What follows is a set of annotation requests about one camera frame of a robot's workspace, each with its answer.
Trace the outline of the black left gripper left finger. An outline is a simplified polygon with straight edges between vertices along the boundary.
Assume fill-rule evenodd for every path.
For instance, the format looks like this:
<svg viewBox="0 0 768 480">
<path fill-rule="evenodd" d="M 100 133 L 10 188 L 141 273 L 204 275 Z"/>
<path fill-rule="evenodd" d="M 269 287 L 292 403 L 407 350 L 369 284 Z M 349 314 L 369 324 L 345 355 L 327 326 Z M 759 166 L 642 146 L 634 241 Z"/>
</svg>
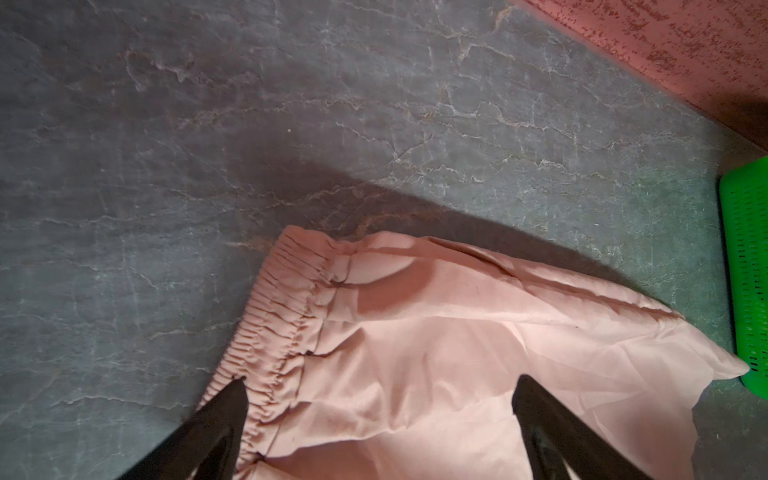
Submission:
<svg viewBox="0 0 768 480">
<path fill-rule="evenodd" d="M 248 410 L 235 379 L 119 479 L 231 479 Z"/>
</svg>

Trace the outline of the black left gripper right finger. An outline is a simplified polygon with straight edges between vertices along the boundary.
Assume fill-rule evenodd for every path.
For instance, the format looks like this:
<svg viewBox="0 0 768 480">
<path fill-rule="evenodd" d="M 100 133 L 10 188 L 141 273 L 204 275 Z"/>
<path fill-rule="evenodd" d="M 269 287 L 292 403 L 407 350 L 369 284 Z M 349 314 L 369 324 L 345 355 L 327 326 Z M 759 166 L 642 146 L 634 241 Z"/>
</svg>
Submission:
<svg viewBox="0 0 768 480">
<path fill-rule="evenodd" d="M 535 479 L 646 479 L 533 377 L 519 377 L 511 406 Z"/>
</svg>

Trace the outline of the pink shorts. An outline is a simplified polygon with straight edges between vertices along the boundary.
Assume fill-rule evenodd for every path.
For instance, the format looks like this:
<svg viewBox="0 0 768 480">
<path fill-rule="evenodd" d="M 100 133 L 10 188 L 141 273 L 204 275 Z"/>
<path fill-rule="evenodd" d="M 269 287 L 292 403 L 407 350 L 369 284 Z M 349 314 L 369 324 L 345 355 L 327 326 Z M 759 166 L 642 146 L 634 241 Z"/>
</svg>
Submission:
<svg viewBox="0 0 768 480">
<path fill-rule="evenodd" d="M 656 479 L 689 479 L 692 410 L 744 361 L 632 289 L 433 237 L 286 228 L 205 393 L 244 380 L 239 479 L 527 479 L 535 378 Z"/>
</svg>

